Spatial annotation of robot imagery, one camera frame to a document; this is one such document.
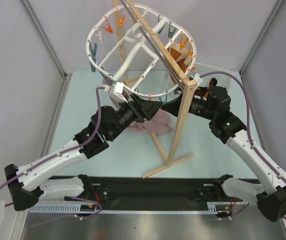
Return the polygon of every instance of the purple cable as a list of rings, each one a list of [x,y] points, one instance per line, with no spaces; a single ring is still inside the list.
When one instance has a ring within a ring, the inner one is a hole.
[[[79,217],[79,219],[83,220],[83,219],[90,219],[90,218],[93,218],[94,216],[98,215],[100,212],[102,212],[102,206],[101,204],[99,204],[98,202],[96,201],[91,201],[91,200],[88,200],[88,199],[84,199],[84,198],[79,198],[79,197],[74,197],[74,196],[69,196],[69,198],[71,199],[74,199],[74,200],[77,200],[77,201],[81,201],[81,202],[90,202],[92,204],[95,204],[96,206],[99,207],[99,210],[97,212],[94,212],[92,213],[91,215],[89,216],[84,216],[84,217]],[[63,218],[70,218],[70,217],[76,217],[75,215],[62,215],[62,216],[58,216],[58,217],[55,217],[55,218],[52,218],[50,220],[46,220],[46,221],[43,221],[43,222],[40,222],[40,223],[37,223],[37,224],[33,224],[32,227],[35,228],[35,227],[39,227],[41,225],[44,225],[44,224],[48,224],[48,223],[51,223],[55,220],[59,220],[59,219],[63,219]]]
[[[83,142],[82,144],[78,145],[78,146],[74,146],[74,147],[71,147],[71,148],[68,148],[64,151],[61,151],[61,154],[65,154],[67,152],[70,152],[70,151],[73,151],[75,149],[78,149],[78,148],[82,148],[84,145],[88,144],[90,141],[92,141],[92,139],[94,138],[94,136],[97,134],[98,130],[99,130],[99,126],[100,126],[100,123],[101,123],[101,101],[100,101],[100,94],[99,94],[99,90],[103,90],[105,89],[105,87],[103,86],[99,86],[96,88],[95,92],[96,92],[96,99],[97,99],[97,107],[98,107],[98,117],[97,117],[97,123],[96,123],[96,126],[95,126],[95,129],[92,133],[92,135],[88,138],[88,140],[86,140],[85,142]],[[33,169],[41,166],[42,164],[56,158],[58,155],[54,154],[52,156],[49,156],[48,158],[44,159],[43,161],[40,161],[39,163],[35,164],[34,166],[32,166],[31,168],[27,169],[26,171],[27,172],[30,172],[32,171]],[[12,177],[10,180],[6,181],[5,183],[3,183],[1,186],[0,186],[0,190],[2,188],[4,188],[5,186],[7,186],[8,184],[12,183],[13,181],[15,181],[16,179],[22,177],[24,175],[24,173],[20,173],[19,175],[15,176],[15,177]],[[13,202],[11,203],[8,203],[5,205],[5,207],[8,207],[8,206],[11,206],[13,205]]]
[[[253,138],[251,135],[251,131],[250,131],[250,101],[249,101],[249,97],[248,94],[243,86],[243,84],[232,74],[228,73],[228,72],[224,72],[224,71],[213,71],[213,72],[208,72],[205,74],[202,74],[201,76],[199,76],[200,78],[204,78],[207,77],[209,75],[214,75],[214,74],[223,74],[226,76],[229,76],[230,78],[234,79],[237,84],[240,86],[240,88],[242,89],[244,96],[245,96],[245,101],[246,101],[246,113],[247,113],[247,118],[246,118],[246,124],[247,124],[247,136],[248,136],[248,140],[252,146],[252,148],[254,149],[254,151],[256,152],[256,154],[263,160],[263,162],[269,166],[269,168],[277,175],[280,175],[280,172],[260,153],[260,151],[254,146],[254,142],[253,142]],[[284,183],[286,183],[286,178],[281,176],[280,179],[283,180]]]

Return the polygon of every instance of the purple hose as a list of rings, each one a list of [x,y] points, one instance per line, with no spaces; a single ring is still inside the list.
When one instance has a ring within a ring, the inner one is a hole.
[[[77,200],[77,201],[81,201],[81,202],[89,202],[89,203],[92,203],[92,204],[95,204],[96,206],[99,207],[99,210],[95,213],[92,213],[91,215],[89,216],[84,216],[84,217],[79,217],[79,219],[90,219],[90,218],[93,218],[94,216],[98,215],[100,212],[102,212],[102,206],[101,204],[99,204],[98,202],[96,201],[91,201],[91,200],[88,200],[88,199],[84,199],[84,198],[79,198],[79,197],[74,197],[74,196],[69,196],[69,198],[71,199],[74,199],[74,200]],[[59,220],[59,219],[63,219],[63,218],[70,218],[70,217],[76,217],[74,214],[68,214],[68,215],[62,215],[62,216],[58,216],[58,217],[55,217],[55,218],[52,218],[50,220],[46,220],[46,221],[43,221],[43,222],[40,222],[40,223],[37,223],[37,224],[33,224],[32,227],[35,228],[35,227],[39,227],[41,225],[44,225],[44,224],[48,224],[48,223],[51,223],[55,220]]]
[[[73,151],[75,149],[78,149],[78,148],[82,148],[84,145],[88,144],[90,141],[92,141],[92,139],[94,138],[94,136],[97,134],[98,130],[99,130],[99,126],[100,126],[100,123],[101,123],[101,101],[100,101],[100,94],[99,94],[99,90],[103,90],[105,89],[105,87],[103,86],[99,86],[96,88],[95,92],[96,92],[96,99],[97,99],[97,109],[98,109],[98,118],[97,118],[97,123],[96,123],[96,126],[95,126],[95,129],[92,133],[92,135],[88,138],[88,140],[86,140],[85,142],[83,142],[82,144],[78,145],[78,146],[74,146],[74,147],[71,147],[71,148],[68,148],[64,151],[61,151],[61,154],[65,154],[67,152],[70,152],[70,151]],[[43,161],[40,161],[39,163],[35,164],[34,166],[32,166],[31,168],[27,169],[26,171],[27,172],[30,172],[32,171],[33,169],[39,167],[40,165],[56,158],[58,155],[54,154],[52,156],[49,156],[48,158],[44,159]],[[24,173],[20,173],[19,175],[15,176],[15,177],[12,177],[10,180],[6,181],[5,183],[3,183],[1,186],[0,186],[0,190],[2,188],[4,188],[5,186],[7,186],[8,184],[12,183],[13,181],[15,181],[16,179],[22,177],[24,175]],[[13,205],[13,202],[11,203],[8,203],[5,205],[5,207],[8,207],[8,206],[11,206]]]
[[[247,113],[247,118],[246,118],[246,125],[247,125],[247,136],[248,136],[248,140],[252,146],[252,148],[254,149],[254,151],[256,152],[256,154],[263,160],[263,162],[269,166],[269,168],[277,175],[280,175],[280,172],[260,153],[260,151],[254,146],[254,142],[253,142],[253,138],[251,135],[251,131],[250,131],[250,101],[249,101],[249,97],[247,95],[247,92],[243,86],[243,84],[232,74],[228,73],[228,72],[224,72],[224,71],[213,71],[213,72],[208,72],[205,73],[201,76],[199,76],[200,78],[204,78],[207,77],[209,75],[214,75],[214,74],[223,74],[226,76],[229,76],[230,78],[234,79],[237,84],[240,86],[240,88],[242,89],[244,96],[245,96],[245,101],[246,101],[246,113]],[[286,178],[281,176],[280,179],[283,180],[284,183],[286,183]]]

